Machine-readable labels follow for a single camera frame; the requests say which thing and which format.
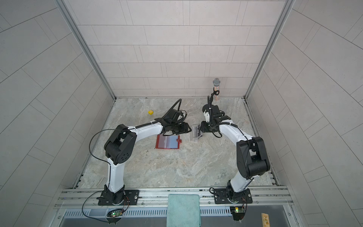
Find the red leather card holder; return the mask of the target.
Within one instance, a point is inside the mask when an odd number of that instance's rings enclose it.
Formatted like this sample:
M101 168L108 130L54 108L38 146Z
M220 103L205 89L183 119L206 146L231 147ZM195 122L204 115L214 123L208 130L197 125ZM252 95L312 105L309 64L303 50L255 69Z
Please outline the red leather card holder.
M182 140L179 135L158 135L156 149L179 149Z

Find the clear case with credit cards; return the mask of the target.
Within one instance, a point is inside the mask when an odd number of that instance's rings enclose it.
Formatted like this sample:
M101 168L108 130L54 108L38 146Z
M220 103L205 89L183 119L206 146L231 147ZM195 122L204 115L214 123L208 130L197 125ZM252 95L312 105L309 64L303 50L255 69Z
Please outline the clear case with credit cards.
M200 127L201 127L201 124L193 125L191 127L191 129L192 129L192 131L190 133L190 136L191 136L190 140L191 141L196 142L199 139L201 139L201 137L203 136L203 132L201 131Z

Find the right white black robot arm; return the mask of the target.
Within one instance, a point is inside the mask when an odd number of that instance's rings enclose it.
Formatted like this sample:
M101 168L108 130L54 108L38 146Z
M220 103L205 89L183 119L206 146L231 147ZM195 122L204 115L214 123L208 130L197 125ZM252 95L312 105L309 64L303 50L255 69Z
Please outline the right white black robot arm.
M221 193L215 192L215 195L227 203L251 203L247 198L250 193L249 184L256 176L261 176L270 170L264 140L243 132L216 105L206 104L202 111L205 121L201 122L199 130L203 133L225 135L236 146L238 171L228 181L226 189Z

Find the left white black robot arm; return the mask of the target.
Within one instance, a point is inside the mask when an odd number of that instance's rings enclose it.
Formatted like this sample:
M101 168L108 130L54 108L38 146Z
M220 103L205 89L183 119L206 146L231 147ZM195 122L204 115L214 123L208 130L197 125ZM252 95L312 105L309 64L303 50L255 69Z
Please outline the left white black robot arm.
M101 195L97 197L98 205L120 205L127 201L124 184L125 163L131 157L135 143L154 135L172 136L192 131L185 122L187 112L170 109L161 118L139 126L120 124L104 145L107 163L110 165L108 180Z

